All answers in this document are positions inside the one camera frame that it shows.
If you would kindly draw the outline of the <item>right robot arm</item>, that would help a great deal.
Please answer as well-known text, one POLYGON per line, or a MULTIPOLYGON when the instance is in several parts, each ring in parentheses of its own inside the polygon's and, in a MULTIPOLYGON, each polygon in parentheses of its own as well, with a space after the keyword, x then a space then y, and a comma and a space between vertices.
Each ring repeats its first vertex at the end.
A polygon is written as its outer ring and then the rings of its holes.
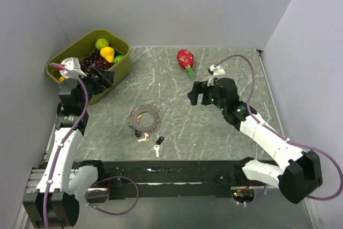
POLYGON ((215 105, 227 123, 251 138, 275 161, 275 165, 244 158, 237 164, 234 179, 240 185, 259 181, 278 188, 293 204, 300 203, 322 185, 320 157, 314 151, 292 146, 267 129, 267 123, 253 108, 240 100, 237 86, 230 78, 196 81, 188 98, 193 106, 202 95, 202 105, 215 105))

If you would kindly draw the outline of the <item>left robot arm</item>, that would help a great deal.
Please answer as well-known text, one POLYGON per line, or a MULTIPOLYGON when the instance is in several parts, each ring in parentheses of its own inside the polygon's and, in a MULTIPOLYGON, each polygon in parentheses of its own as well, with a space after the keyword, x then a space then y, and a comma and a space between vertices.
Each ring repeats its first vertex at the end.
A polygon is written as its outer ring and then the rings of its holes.
POLYGON ((53 149, 36 189, 26 193, 23 206, 35 228, 65 228, 75 226, 80 204, 90 186, 105 183, 105 169, 100 161, 87 161, 70 176, 74 156, 88 122, 89 100, 110 88, 115 72, 92 66, 95 78, 84 77, 80 69, 51 63, 51 67, 69 76, 59 85, 60 103, 55 119, 53 149))

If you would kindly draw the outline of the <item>silver key with black fob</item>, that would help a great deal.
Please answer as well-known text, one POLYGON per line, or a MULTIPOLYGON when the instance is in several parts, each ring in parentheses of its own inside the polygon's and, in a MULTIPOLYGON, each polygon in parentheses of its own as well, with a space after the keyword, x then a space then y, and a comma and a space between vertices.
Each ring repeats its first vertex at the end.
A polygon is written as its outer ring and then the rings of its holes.
POLYGON ((158 140, 156 141, 155 145, 154 145, 154 150, 155 150, 156 157, 159 157, 160 145, 162 144, 163 141, 164 141, 164 137, 160 136, 158 138, 158 140))

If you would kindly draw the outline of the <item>metal key organizer disc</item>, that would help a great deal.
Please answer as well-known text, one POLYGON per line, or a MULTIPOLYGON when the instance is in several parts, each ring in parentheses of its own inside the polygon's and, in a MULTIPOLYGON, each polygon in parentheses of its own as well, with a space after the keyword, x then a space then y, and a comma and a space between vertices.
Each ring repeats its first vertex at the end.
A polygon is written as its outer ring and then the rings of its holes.
POLYGON ((150 135, 159 130, 160 124, 161 112, 155 105, 140 105, 129 115, 128 126, 134 130, 139 142, 149 141, 150 135))

